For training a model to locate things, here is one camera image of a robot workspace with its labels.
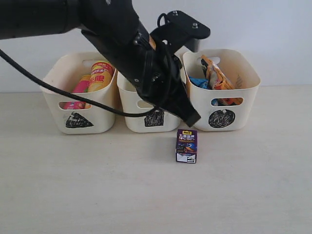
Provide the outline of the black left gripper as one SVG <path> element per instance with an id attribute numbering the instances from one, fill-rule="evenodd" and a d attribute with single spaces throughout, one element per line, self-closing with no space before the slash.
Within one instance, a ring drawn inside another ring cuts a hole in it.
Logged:
<path id="1" fill-rule="evenodd" d="M 151 33 L 139 27 L 133 44 L 145 54 L 138 94 L 148 103 L 180 118 L 192 127 L 201 116 L 191 104 L 181 80 L 182 62 L 175 53 L 182 47 L 199 50 L 200 40 L 210 36 L 209 27 L 180 10 L 158 17 L 164 20 Z"/>

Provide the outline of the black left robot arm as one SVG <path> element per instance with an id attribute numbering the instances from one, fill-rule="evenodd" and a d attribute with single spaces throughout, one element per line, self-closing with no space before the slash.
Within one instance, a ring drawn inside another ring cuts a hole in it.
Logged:
<path id="1" fill-rule="evenodd" d="M 188 126 L 200 120 L 181 80 L 181 47 L 195 52 L 210 29 L 180 10 L 161 14 L 164 24 L 148 32 L 130 0 L 3 0 L 1 39 L 81 33 L 135 87 L 154 110 Z"/>

